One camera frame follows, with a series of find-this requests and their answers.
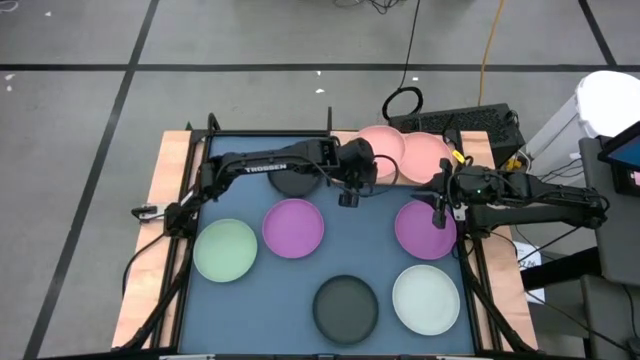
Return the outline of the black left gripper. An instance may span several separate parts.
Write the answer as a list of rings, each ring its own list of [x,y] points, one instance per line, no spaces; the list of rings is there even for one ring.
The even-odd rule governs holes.
[[[333,171],[333,178],[342,183],[342,193],[338,204],[341,207],[356,208],[361,197],[374,195],[378,169],[371,144],[356,138],[337,148],[339,166]]]

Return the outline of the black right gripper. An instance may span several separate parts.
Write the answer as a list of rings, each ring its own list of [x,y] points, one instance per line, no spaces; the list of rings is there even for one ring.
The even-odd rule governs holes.
[[[430,190],[413,192],[415,200],[429,204],[431,207],[435,206],[432,223],[436,228],[444,229],[446,227],[446,211],[448,209],[452,211],[456,222],[461,223],[465,228],[471,226],[469,206],[464,204],[459,180],[462,176],[462,170],[470,165],[470,158],[464,158],[462,164],[456,166],[453,166],[450,160],[441,158],[439,161],[441,172],[434,176],[434,180],[437,181],[437,192]]]

